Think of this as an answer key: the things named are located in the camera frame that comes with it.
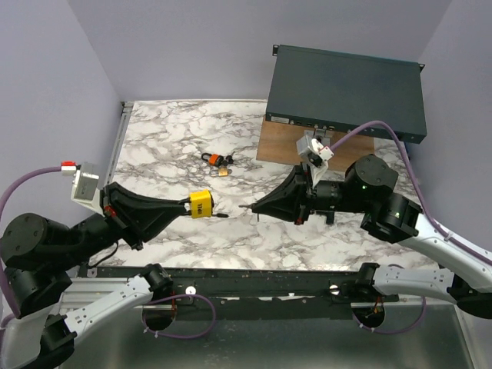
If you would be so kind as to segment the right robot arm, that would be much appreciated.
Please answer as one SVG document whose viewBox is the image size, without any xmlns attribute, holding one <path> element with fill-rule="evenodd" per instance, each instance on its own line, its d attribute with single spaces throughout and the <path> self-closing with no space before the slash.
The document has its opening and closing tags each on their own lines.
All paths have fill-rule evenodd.
<svg viewBox="0 0 492 369">
<path fill-rule="evenodd" d="M 361 228 L 389 244 L 411 248 L 439 264 L 434 270 L 400 270 L 364 263 L 353 281 L 337 287 L 349 301 L 376 301 L 409 294 L 457 305 L 475 317 L 491 317 L 491 254 L 432 225 L 423 208 L 394 192 L 398 173 L 375 155 L 345 172 L 343 181 L 313 184 L 311 169 L 296 165 L 270 194 L 250 205 L 255 214 L 301 225 L 311 214 L 362 214 Z"/>
</svg>

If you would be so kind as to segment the brass padlock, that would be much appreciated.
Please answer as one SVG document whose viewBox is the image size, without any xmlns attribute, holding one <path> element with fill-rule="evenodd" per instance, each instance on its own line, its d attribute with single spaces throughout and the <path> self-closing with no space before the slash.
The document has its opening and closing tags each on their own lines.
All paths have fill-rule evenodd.
<svg viewBox="0 0 492 369">
<path fill-rule="evenodd" d="M 232 170 L 229 167 L 212 167 L 210 171 L 211 177 L 227 177 L 231 175 Z"/>
</svg>

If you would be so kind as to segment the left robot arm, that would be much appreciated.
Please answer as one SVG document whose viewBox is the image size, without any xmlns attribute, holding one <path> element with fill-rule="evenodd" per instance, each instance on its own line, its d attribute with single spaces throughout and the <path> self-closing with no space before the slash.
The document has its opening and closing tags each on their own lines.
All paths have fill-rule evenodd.
<svg viewBox="0 0 492 369">
<path fill-rule="evenodd" d="M 186 200 L 145 197 L 111 183 L 78 199 L 94 214 L 68 227 L 33 213 L 18 216 L 1 239 L 7 282 L 18 306 L 2 342 L 3 368 L 55 368 L 75 346 L 113 315 L 169 298 L 172 280 L 151 264 L 97 301 L 67 314 L 52 309 L 71 285 L 68 271 L 125 241 L 140 250 L 176 218 L 188 214 Z"/>
</svg>

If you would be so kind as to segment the yellow padlock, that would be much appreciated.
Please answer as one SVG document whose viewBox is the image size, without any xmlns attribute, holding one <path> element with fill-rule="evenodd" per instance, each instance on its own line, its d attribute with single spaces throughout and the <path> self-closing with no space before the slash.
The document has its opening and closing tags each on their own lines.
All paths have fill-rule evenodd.
<svg viewBox="0 0 492 369">
<path fill-rule="evenodd" d="M 190 193 L 185 203 L 189 204 L 189 210 L 186 215 L 191 216 L 193 219 L 229 217 L 228 214 L 214 212 L 214 199 L 209 190 Z"/>
</svg>

